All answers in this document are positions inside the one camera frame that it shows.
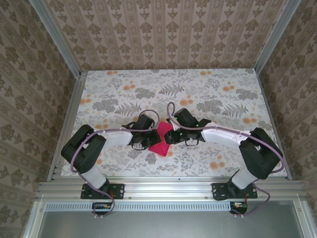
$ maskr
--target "black mounting bracket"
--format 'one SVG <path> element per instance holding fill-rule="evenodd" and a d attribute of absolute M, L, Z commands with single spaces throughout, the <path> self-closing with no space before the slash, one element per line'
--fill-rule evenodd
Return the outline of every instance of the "black mounting bracket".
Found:
<path fill-rule="evenodd" d="M 258 198 L 258 193 L 253 184 L 249 184 L 245 189 L 240 190 L 233 196 L 229 192 L 228 183 L 212 183 L 212 195 L 214 200 L 223 201 L 226 199 L 246 199 L 246 198 Z"/>
<path fill-rule="evenodd" d="M 123 199 L 124 197 L 124 184 L 123 183 L 110 183 L 107 194 L 113 199 Z M 109 199 L 106 195 L 94 191 L 88 184 L 84 184 L 81 190 L 81 199 Z"/>

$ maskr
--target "red towel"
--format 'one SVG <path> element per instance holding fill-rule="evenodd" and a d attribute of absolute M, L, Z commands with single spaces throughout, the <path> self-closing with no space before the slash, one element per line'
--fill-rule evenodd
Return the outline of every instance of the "red towel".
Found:
<path fill-rule="evenodd" d="M 166 156 L 167 155 L 167 152 L 168 152 L 168 149 L 169 149 L 169 144 L 166 144 L 165 143 L 165 140 L 164 140 L 164 135 L 173 129 L 173 126 L 167 122 L 160 122 L 159 125 L 158 125 L 158 134 L 160 136 L 160 140 L 161 142 L 154 145 L 154 146 L 151 146 L 149 148 L 149 151 L 152 151 L 154 153 L 157 153 L 159 155 L 163 155 L 163 156 Z"/>

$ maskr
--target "patterned wallpaper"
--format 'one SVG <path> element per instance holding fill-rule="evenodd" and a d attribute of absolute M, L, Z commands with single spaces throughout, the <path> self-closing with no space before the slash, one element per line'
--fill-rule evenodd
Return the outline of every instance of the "patterned wallpaper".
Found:
<path fill-rule="evenodd" d="M 74 78 L 27 0 L 0 1 L 0 237 L 19 237 L 46 180 Z"/>
<path fill-rule="evenodd" d="M 260 78 L 292 175 L 317 213 L 317 0 L 301 1 Z"/>
<path fill-rule="evenodd" d="M 286 0 L 45 0 L 82 70 L 252 68 Z"/>

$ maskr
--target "floral tablecloth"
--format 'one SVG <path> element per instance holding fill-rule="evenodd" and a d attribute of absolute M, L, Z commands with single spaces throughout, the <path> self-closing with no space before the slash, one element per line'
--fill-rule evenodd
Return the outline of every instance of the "floral tablecloth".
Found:
<path fill-rule="evenodd" d="M 83 124 L 119 128 L 136 121 L 144 109 L 156 110 L 165 121 L 170 101 L 176 110 L 186 107 L 198 120 L 240 130 L 261 127 L 276 141 L 253 69 L 89 71 L 73 133 Z M 104 148 L 97 164 L 108 176 L 137 177 L 232 176 L 244 166 L 239 151 L 214 143 L 171 145 L 166 157 L 130 146 Z M 67 162 L 62 175 L 74 175 Z"/>

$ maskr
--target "metal bar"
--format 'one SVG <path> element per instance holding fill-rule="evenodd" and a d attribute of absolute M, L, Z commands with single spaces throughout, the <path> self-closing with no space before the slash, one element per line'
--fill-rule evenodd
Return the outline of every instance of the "metal bar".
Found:
<path fill-rule="evenodd" d="M 83 93 L 84 86 L 85 86 L 86 77 L 87 77 L 87 72 L 83 72 L 80 75 L 80 78 L 77 79 L 75 82 L 73 93 L 72 93 L 70 101 L 69 101 L 65 120 L 63 123 L 63 127 L 61 129 L 61 133 L 60 133 L 58 142 L 57 142 L 57 146 L 55 149 L 55 153 L 54 153 L 54 157 L 53 157 L 53 161 L 51 164 L 51 169 L 50 169 L 47 181 L 52 180 L 56 165 L 58 163 L 60 163 L 61 161 L 63 161 L 63 159 L 60 155 L 60 152 L 61 152 L 63 146 L 66 144 L 66 142 L 70 138 L 71 133 L 73 131 L 73 127 L 74 127 L 74 123 L 75 123 L 75 119 L 76 119 L 76 114 L 77 114 L 79 103 L 80 103 L 80 98 L 81 98 L 81 95 Z"/>
<path fill-rule="evenodd" d="M 111 183 L 125 184 L 125 198 L 134 201 L 204 201 L 213 200 L 211 184 L 225 182 L 228 178 L 108 178 Z M 74 201 L 80 199 L 83 181 L 75 178 L 69 181 L 40 183 L 37 200 Z M 304 194 L 299 181 L 264 180 L 257 185 L 271 194 L 272 200 L 298 200 Z M 267 195 L 258 191 L 258 200 Z"/>
<path fill-rule="evenodd" d="M 281 38 L 286 26 L 288 25 L 289 21 L 291 20 L 294 12 L 296 11 L 299 3 L 301 0 L 290 0 L 287 1 L 281 15 L 279 16 L 269 38 L 266 41 L 265 46 L 263 47 L 260 56 L 254 66 L 256 72 L 258 74 L 261 73 L 262 69 L 265 66 L 268 58 L 272 54 L 277 42 Z"/>
<path fill-rule="evenodd" d="M 93 202 L 47 202 L 46 212 L 61 211 L 89 211 L 91 212 Z M 230 202 L 135 202 L 117 201 L 114 211 L 133 212 L 177 212 L 177 211 L 230 211 Z"/>
<path fill-rule="evenodd" d="M 60 165 L 55 166 L 55 170 L 54 170 L 54 174 L 60 174 L 63 170 L 63 167 L 61 167 Z"/>
<path fill-rule="evenodd" d="M 317 230 L 307 201 L 293 201 L 304 238 L 316 238 Z"/>
<path fill-rule="evenodd" d="M 37 238 L 43 221 L 46 202 L 35 201 L 23 238 Z"/>
<path fill-rule="evenodd" d="M 81 67 L 77 64 L 72 51 L 69 49 L 63 38 L 63 34 L 58 30 L 57 24 L 53 20 L 50 11 L 45 6 L 45 1 L 30 0 L 30 2 L 43 22 L 46 30 L 49 32 L 59 52 L 63 56 L 69 69 L 73 73 L 75 79 L 78 79 L 80 76 Z"/>
<path fill-rule="evenodd" d="M 272 116 L 272 113 L 271 113 L 271 109 L 269 108 L 269 105 L 268 105 L 268 101 L 267 101 L 267 98 L 266 98 L 266 95 L 265 95 L 265 91 L 263 89 L 263 86 L 262 86 L 262 83 L 261 83 L 261 79 L 260 79 L 260 76 L 258 73 L 257 74 L 257 78 L 258 78 L 258 82 L 259 82 L 259 85 L 260 85 L 260 88 L 261 88 L 261 92 L 262 92 L 262 96 L 264 98 L 264 102 L 265 102 L 265 106 L 266 106 L 266 110 L 268 112 L 268 116 L 269 116 L 269 119 L 272 123 L 272 127 L 273 127 L 273 131 L 274 131 L 274 134 L 275 134 L 275 137 L 276 137 L 276 141 L 277 141 L 277 144 L 278 144 L 278 148 L 281 150 L 281 152 L 283 153 L 283 155 L 285 156 L 285 153 L 284 153 L 284 150 L 283 150 L 283 146 L 282 146 L 282 143 L 281 143 L 281 140 L 279 138 L 279 135 L 278 135 L 278 132 L 277 132 L 277 129 L 276 129 L 276 126 L 275 126 L 275 122 L 274 122 L 274 119 L 273 119 L 273 116 Z M 292 174 L 291 174 L 291 171 L 289 169 L 289 166 L 288 166 L 288 163 L 286 161 L 286 159 L 284 159 L 284 164 L 285 164 L 285 169 L 286 169 L 286 173 L 287 173 L 287 177 L 289 180 L 292 180 L 293 177 L 292 177 Z"/>

